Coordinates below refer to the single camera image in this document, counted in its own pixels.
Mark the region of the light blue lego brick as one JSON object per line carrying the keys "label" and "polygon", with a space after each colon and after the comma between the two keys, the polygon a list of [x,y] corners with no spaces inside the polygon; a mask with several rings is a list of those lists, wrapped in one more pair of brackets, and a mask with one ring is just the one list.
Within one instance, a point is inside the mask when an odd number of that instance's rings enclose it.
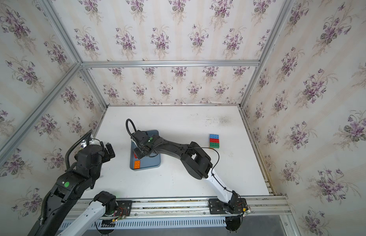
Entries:
{"label": "light blue lego brick", "polygon": [[210,139],[219,139],[219,135],[217,135],[217,134],[210,134],[209,135],[209,138]]}

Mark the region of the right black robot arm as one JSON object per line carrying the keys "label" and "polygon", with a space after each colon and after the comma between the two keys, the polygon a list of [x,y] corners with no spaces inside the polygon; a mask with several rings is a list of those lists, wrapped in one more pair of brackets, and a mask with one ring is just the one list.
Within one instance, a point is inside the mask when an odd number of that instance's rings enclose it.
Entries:
{"label": "right black robot arm", "polygon": [[159,135],[149,136],[147,132],[137,130],[129,132],[131,140],[136,145],[135,155],[142,159],[152,154],[165,154],[174,157],[183,164],[187,172],[197,180],[206,180],[217,194],[217,199],[227,211],[234,211],[240,204],[239,194],[230,189],[214,170],[210,156],[196,142],[179,144],[168,141]]}

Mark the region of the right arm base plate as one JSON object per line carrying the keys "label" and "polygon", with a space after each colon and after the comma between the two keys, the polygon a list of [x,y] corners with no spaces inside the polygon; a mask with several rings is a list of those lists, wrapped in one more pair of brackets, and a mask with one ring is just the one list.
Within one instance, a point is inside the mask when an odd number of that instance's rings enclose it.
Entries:
{"label": "right arm base plate", "polygon": [[208,207],[211,215],[250,213],[245,198],[237,198],[236,200],[231,200],[230,203],[224,203],[219,199],[212,198],[208,200]]}

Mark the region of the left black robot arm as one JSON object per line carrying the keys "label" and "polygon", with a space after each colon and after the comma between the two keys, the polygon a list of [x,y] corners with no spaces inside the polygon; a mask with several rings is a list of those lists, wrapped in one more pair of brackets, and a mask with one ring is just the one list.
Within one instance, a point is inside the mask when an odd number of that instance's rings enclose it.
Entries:
{"label": "left black robot arm", "polygon": [[67,151],[67,170],[43,199],[40,217],[28,233],[30,236],[54,236],[83,193],[88,188],[94,188],[102,164],[116,156],[110,143],[88,144],[75,154],[76,162],[71,165],[70,154],[79,144],[76,142]]}

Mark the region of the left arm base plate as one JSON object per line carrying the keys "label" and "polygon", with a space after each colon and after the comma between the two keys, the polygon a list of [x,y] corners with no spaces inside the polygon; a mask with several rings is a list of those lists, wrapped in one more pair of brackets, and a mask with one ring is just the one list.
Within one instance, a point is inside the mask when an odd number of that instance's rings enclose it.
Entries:
{"label": "left arm base plate", "polygon": [[132,209],[132,200],[116,200],[110,203],[104,204],[100,201],[92,201],[89,204],[89,209],[93,213],[103,212],[101,217],[109,217],[113,219],[124,219],[130,216]]}

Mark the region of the blue-grey plastic tray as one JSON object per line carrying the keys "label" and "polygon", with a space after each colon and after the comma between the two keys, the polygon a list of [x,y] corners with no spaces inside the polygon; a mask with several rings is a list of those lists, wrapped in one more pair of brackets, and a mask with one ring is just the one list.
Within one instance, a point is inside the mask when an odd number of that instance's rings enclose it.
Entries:
{"label": "blue-grey plastic tray", "polygon": [[[135,159],[134,158],[134,151],[133,149],[136,147],[136,144],[132,141],[131,143],[131,152],[130,152],[130,169],[133,171],[141,171],[146,169],[152,169],[152,168],[158,168],[161,165],[161,155],[152,153],[151,157],[146,156],[142,159]],[[133,169],[133,163],[134,161],[139,160],[141,162],[140,169],[134,170]]]}

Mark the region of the green lego brick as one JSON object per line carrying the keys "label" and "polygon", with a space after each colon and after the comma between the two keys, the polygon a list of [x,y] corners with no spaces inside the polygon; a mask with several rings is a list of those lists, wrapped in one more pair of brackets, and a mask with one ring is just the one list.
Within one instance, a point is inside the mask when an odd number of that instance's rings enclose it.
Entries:
{"label": "green lego brick", "polygon": [[219,148],[219,143],[210,142],[210,143],[209,143],[209,147],[210,147],[210,148]]}

